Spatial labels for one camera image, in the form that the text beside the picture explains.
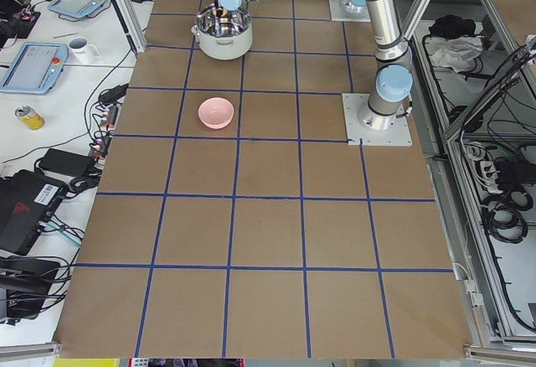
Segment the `pale green electric pot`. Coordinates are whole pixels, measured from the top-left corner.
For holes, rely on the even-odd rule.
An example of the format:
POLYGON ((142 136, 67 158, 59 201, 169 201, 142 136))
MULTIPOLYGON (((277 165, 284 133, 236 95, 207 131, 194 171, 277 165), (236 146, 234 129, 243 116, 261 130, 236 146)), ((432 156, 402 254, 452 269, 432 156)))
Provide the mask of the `pale green electric pot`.
POLYGON ((250 13, 241 8, 226 10, 210 4, 196 14, 191 32, 199 48, 213 59, 237 59, 253 43, 250 13))

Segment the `pink bowl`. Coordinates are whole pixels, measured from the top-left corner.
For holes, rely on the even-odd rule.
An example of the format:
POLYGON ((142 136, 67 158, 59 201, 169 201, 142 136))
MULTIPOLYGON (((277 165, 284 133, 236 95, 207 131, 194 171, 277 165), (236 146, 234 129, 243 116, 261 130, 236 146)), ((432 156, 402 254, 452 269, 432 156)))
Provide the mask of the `pink bowl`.
POLYGON ((234 113, 233 104, 222 97, 208 98, 198 108, 199 120, 211 129, 227 127, 231 123, 234 113))

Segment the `white mug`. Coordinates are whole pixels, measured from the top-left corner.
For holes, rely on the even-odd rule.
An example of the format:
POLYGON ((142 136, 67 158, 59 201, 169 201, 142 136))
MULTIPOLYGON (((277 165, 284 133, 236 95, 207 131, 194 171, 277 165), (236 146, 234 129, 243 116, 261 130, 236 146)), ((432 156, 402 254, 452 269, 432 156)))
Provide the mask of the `white mug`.
POLYGON ((71 39, 68 47, 75 58, 83 65, 91 65, 101 57, 97 46, 83 37, 71 39))

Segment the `near teach pendant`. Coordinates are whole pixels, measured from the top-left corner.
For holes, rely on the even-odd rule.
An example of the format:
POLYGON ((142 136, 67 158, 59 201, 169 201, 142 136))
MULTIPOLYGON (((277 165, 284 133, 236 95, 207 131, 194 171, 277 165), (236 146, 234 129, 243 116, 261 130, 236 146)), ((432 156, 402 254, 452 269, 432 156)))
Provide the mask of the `near teach pendant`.
POLYGON ((46 94, 69 57, 66 44, 24 43, 1 80, 2 93, 46 94))

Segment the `yellow drink can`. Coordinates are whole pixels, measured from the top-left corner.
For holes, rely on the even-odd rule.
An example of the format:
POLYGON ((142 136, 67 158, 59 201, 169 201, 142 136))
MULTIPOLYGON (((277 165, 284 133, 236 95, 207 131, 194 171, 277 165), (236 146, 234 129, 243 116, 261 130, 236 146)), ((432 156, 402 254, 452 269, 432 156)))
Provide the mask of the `yellow drink can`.
POLYGON ((31 106, 16 108, 14 115, 32 131, 37 131, 45 126, 45 120, 31 106))

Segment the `black power adapter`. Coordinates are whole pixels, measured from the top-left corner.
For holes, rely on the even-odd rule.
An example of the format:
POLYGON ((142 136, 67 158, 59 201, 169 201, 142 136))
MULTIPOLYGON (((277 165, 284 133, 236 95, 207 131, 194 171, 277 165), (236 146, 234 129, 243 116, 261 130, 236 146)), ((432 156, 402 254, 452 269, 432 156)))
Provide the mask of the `black power adapter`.
POLYGON ((78 153, 49 148, 34 164, 36 171, 83 177, 95 166, 95 159, 78 153))

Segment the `white crumpled cloth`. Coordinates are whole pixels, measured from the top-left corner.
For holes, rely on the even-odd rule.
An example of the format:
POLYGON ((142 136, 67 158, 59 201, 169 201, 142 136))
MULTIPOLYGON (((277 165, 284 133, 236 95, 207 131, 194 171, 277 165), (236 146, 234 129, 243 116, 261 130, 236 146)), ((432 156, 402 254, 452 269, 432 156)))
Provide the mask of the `white crumpled cloth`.
POLYGON ((451 68, 457 73, 465 72, 473 69, 482 51, 482 40, 479 37, 460 37, 440 44, 430 61, 436 67, 451 68))

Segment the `black computer box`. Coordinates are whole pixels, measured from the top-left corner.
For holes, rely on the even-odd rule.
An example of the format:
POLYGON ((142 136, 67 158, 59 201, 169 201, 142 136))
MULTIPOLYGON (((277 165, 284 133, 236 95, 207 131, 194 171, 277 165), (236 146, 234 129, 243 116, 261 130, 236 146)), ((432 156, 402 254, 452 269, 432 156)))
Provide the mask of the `black computer box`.
POLYGON ((29 253, 58 209, 68 185, 26 169, 1 180, 1 249, 24 256, 29 253))

